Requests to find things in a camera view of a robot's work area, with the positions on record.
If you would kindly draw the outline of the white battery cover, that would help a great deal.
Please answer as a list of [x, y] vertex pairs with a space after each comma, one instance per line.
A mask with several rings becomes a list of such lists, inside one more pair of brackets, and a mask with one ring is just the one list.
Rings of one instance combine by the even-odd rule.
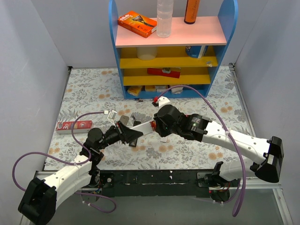
[[168, 140], [168, 138], [167, 138], [167, 137], [162, 137], [162, 138], [160, 139], [160, 142], [166, 143], [166, 142], [167, 142], [167, 140]]

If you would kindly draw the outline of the black remote control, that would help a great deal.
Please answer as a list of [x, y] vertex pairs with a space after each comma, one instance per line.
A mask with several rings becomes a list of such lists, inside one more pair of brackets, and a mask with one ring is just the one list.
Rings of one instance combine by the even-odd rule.
[[131, 141], [131, 142], [129, 143], [129, 146], [135, 148], [135, 147], [137, 146], [137, 140], [138, 140], [138, 139], [136, 138], [136, 139], [134, 139], [133, 141]]

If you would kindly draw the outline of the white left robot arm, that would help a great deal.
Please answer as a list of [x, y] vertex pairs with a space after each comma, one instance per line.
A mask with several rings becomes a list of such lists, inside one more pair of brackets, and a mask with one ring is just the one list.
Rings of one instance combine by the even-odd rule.
[[86, 185], [93, 188], [99, 184], [97, 165], [104, 156], [102, 149], [119, 141], [130, 143], [151, 132], [152, 128], [144, 124], [128, 128], [120, 121], [105, 133], [99, 128], [91, 129], [82, 151], [72, 162], [42, 180], [35, 177], [30, 181], [18, 211], [34, 224], [46, 225], [73, 193]]

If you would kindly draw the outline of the white remote control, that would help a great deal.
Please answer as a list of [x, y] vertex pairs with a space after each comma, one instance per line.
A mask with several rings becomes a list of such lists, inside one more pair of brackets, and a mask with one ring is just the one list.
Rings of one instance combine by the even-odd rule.
[[141, 124], [139, 124], [137, 126], [133, 126], [131, 129], [135, 130], [135, 131], [142, 132], [143, 135], [151, 134], [154, 131], [151, 128], [150, 122], [151, 121], [148, 121], [148, 122], [145, 122], [145, 123], [141, 123]]

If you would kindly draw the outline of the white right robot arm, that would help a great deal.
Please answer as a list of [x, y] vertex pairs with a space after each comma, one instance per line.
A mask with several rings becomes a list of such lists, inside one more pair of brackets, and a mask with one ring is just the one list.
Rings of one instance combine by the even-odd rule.
[[176, 134], [186, 140], [218, 145], [240, 153], [244, 162], [217, 163], [212, 174], [213, 183], [223, 186], [228, 181], [256, 176], [278, 183], [284, 158], [282, 139], [248, 136], [225, 130], [220, 124], [199, 114], [185, 115], [172, 105], [165, 105], [154, 115], [156, 132], [161, 137]]

